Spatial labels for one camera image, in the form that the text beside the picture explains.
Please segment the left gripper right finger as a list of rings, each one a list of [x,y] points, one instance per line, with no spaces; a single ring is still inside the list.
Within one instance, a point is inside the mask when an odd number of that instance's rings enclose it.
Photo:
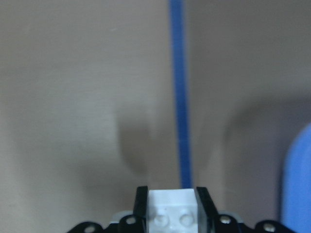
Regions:
[[[293,233],[294,230],[274,220],[263,220],[254,228],[238,221],[232,215],[220,214],[205,187],[197,187],[199,203],[203,207],[207,233]]]

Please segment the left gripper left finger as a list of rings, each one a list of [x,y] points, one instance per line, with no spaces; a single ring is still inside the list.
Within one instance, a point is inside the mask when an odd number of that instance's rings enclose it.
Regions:
[[[101,224],[86,221],[77,224],[69,233],[146,233],[148,187],[136,189],[133,213],[122,217],[117,223],[110,223],[106,228]]]

